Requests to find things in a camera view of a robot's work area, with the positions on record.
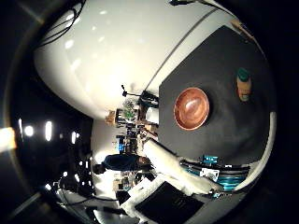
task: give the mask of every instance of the wooden bowl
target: wooden bowl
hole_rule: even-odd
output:
[[[206,94],[198,88],[191,87],[177,98],[174,115],[177,125],[186,131],[199,128],[204,124],[209,112]]]

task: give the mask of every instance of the desk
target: desk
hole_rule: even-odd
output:
[[[252,79],[252,95],[243,103],[236,93],[236,71],[245,67]],[[174,119],[174,104],[189,87],[205,91],[210,102],[204,126],[183,131]],[[195,49],[161,84],[159,141],[179,156],[198,160],[203,154],[220,164],[259,160],[269,132],[269,113],[276,96],[268,64],[252,43],[222,26]]]

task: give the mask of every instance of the person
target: person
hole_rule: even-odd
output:
[[[134,154],[108,155],[102,163],[93,166],[93,172],[97,175],[103,174],[106,170],[135,171],[142,169],[151,169],[150,160]]]

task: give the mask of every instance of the dark shirt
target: dark shirt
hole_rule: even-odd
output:
[[[115,154],[105,157],[102,164],[109,170],[115,171],[133,171],[137,170],[139,156],[137,155],[127,155],[127,154]]]

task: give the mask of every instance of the blue object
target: blue object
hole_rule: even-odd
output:
[[[217,183],[223,185],[224,191],[230,191],[235,189],[243,180],[244,176],[220,176]]]
[[[118,150],[119,151],[124,151],[124,144],[118,143]]]
[[[216,156],[208,156],[208,155],[203,156],[203,163],[216,164],[217,162],[218,162],[218,157]]]

